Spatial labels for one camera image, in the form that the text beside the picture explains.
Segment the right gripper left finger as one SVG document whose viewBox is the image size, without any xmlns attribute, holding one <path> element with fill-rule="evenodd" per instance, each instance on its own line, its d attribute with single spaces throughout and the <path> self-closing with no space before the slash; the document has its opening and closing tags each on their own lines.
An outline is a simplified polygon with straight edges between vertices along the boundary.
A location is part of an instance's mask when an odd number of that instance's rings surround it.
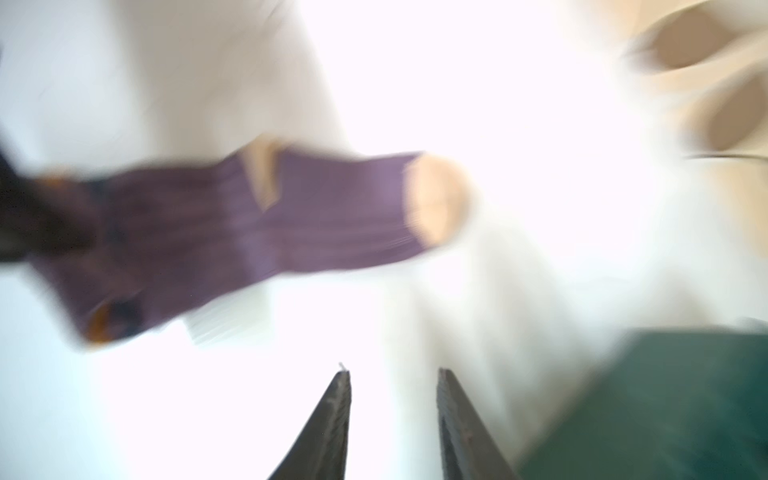
<svg viewBox="0 0 768 480">
<path fill-rule="evenodd" d="M 350 372 L 340 370 L 269 480 L 343 480 L 351 402 Z"/>
</svg>

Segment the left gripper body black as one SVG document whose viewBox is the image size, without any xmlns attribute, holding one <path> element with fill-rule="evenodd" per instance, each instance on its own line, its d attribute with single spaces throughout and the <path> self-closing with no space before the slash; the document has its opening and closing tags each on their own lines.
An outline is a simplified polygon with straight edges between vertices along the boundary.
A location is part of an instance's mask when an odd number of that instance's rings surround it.
<svg viewBox="0 0 768 480">
<path fill-rule="evenodd" d="M 83 253 L 96 246 L 96 204 L 88 182 L 20 174 L 1 145 L 1 262 Z"/>
</svg>

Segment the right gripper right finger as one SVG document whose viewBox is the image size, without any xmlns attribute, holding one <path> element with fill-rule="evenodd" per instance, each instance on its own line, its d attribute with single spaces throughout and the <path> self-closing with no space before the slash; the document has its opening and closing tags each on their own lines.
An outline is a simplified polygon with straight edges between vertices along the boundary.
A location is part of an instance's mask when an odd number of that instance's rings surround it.
<svg viewBox="0 0 768 480">
<path fill-rule="evenodd" d="M 440 368 L 436 389 L 443 478 L 517 480 L 455 373 Z"/>
</svg>

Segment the purple sock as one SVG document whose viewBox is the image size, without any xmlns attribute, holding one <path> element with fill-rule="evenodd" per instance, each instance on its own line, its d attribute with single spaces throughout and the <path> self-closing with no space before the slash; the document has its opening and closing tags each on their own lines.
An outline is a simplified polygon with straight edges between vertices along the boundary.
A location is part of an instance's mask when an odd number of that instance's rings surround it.
<svg viewBox="0 0 768 480">
<path fill-rule="evenodd" d="M 470 189 L 430 153 L 351 160 L 261 136 L 221 161 L 62 180 L 45 193 L 95 234 L 35 255 L 81 338 L 159 327 L 284 273 L 388 265 L 448 243 Z"/>
</svg>

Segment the green compartment tray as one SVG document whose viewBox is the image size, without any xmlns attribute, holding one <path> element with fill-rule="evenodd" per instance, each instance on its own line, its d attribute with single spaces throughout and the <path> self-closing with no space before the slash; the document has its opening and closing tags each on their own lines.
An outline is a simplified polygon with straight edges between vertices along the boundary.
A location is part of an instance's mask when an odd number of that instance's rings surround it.
<svg viewBox="0 0 768 480">
<path fill-rule="evenodd" d="M 764 479 L 767 336 L 651 331 L 550 429 L 525 479 Z"/>
</svg>

